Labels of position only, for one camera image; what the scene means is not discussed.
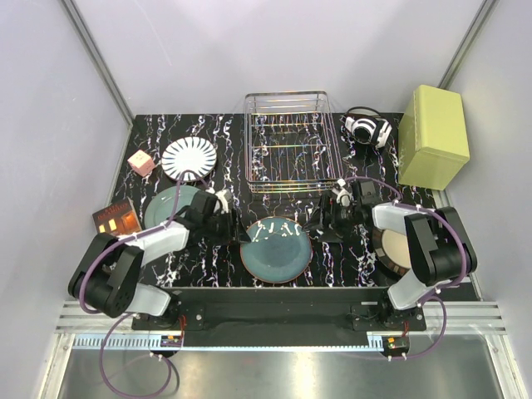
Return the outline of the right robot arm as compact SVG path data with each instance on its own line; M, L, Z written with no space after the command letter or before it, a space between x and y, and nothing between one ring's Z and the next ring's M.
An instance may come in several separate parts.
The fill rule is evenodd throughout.
M458 212L450 206L425 209L370 196L336 199L325 194L303 229L316 233L322 242L340 243L360 224L406 239L411 267L377 303L376 318L384 328L399 328L431 294L460 284L477 269L475 250Z

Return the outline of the light blue plate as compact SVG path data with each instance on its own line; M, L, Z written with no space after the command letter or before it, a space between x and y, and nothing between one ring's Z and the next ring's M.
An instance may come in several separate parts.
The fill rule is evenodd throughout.
M190 205L195 193L198 191L199 189L194 186L182 185L180 187L176 211L179 212L183 207ZM147 206L143 218L145 229L153 228L166 221L171 215L171 211L175 204L175 193L176 188L171 187L163 190L152 199Z

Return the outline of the dark teal glazed plate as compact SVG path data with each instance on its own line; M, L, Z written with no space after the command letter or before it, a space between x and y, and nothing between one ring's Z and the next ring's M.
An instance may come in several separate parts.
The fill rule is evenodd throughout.
M251 224L250 241L241 244L246 270L265 283L287 283L301 275L313 258L308 233L294 220L271 216Z

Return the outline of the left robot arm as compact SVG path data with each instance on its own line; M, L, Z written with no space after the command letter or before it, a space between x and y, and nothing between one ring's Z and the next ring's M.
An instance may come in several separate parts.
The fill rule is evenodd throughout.
M67 292L89 314L117 318L147 314L163 329L179 321L177 300L162 288L139 282L141 268L169 253L208 240L213 245L251 241L230 190L198 190L190 204L153 228L116 237L99 233L91 241Z

